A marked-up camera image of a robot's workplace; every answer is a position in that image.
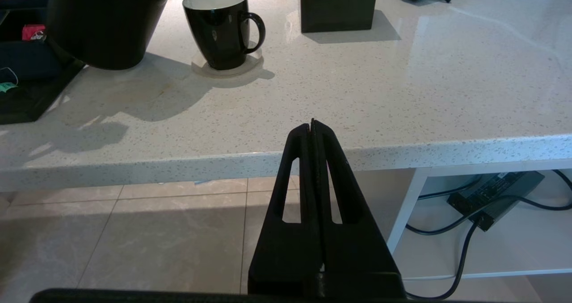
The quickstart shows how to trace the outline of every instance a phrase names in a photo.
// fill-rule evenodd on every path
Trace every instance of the power adapter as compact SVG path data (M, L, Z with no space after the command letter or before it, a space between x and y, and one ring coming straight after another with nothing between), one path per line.
M498 197L505 195L527 197L542 179L544 176L537 171L485 174L472 187L451 194L447 203L461 214L467 215ZM516 199L499 200L469 219L478 223L480 229L487 231L517 202Z

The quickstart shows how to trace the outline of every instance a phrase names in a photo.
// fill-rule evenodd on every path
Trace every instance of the kitchen island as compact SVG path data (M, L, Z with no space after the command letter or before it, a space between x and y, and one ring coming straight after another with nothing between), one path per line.
M315 34L299 0L249 0L264 60L231 79L192 70L181 2L139 65L87 67L38 121L0 126L1 191L272 176L288 132L316 118L395 250L429 177L572 168L571 0L376 0L372 30ZM565 254L509 274L572 271Z

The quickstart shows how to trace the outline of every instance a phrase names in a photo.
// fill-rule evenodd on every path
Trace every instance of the red packet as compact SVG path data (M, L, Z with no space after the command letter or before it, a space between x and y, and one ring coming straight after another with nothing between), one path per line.
M44 37L44 31L46 27L44 25L24 25L22 28L22 40L40 40Z

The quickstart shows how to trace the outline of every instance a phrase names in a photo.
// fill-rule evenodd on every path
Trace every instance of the black pot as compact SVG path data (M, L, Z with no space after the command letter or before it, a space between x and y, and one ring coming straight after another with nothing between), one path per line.
M137 65L167 0L49 0L46 30L76 59L103 69Z

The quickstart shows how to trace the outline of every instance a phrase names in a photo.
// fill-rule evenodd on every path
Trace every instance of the mug handle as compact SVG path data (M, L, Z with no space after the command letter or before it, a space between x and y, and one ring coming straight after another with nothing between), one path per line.
M259 49L262 46L262 43L264 43L264 38L266 37L266 27L264 26L262 18L260 18L260 16L258 16L255 13L244 13L242 19L243 19L242 21L245 21L247 19L252 19L256 23L256 26L258 27L258 32L259 32L258 44L256 44L254 48L247 47L244 51L245 54L254 53L256 52L257 49Z

